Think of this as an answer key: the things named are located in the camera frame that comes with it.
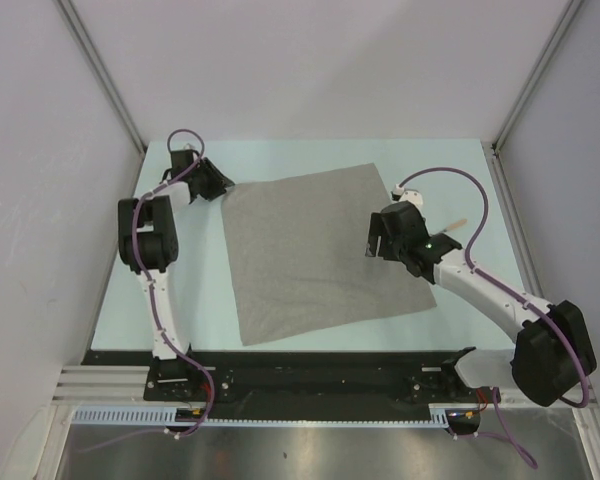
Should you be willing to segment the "wooden handled metal spoon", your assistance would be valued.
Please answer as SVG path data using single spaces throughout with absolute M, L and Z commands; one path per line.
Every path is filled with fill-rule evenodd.
M 435 235 L 438 234 L 445 234 L 445 233 L 449 233 L 452 232 L 456 229 L 462 228 L 463 226 L 465 226 L 467 224 L 467 219 L 466 218 L 462 218 L 460 220 L 457 220 L 447 226 L 445 226 L 444 228 L 438 230 L 435 232 Z

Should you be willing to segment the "grey cloth napkin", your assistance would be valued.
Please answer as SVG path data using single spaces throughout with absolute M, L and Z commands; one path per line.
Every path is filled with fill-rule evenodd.
M 388 203 L 373 164 L 235 186 L 222 220 L 242 343 L 435 308 L 426 281 L 365 255 Z

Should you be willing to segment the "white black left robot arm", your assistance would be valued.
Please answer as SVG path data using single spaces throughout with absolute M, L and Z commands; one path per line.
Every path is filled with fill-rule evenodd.
M 151 321 L 152 356 L 161 361 L 183 356 L 190 345 L 177 320 L 171 287 L 179 257 L 175 213 L 197 199 L 211 202 L 234 186 L 190 145 L 172 151 L 170 160 L 171 167 L 154 190 L 117 204 L 119 258 L 140 282 Z

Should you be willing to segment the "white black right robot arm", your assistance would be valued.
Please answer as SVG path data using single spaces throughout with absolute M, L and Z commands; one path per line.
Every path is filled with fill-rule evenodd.
M 581 309 L 567 300 L 553 304 L 515 291 L 471 262 L 458 241 L 430 234 L 411 202 L 371 215 L 366 254 L 399 262 L 412 276 L 453 293 L 513 342 L 513 350 L 461 353 L 453 369 L 441 376 L 449 399 L 464 401 L 478 387 L 518 388 L 547 407 L 575 386 L 589 386 L 597 359 Z

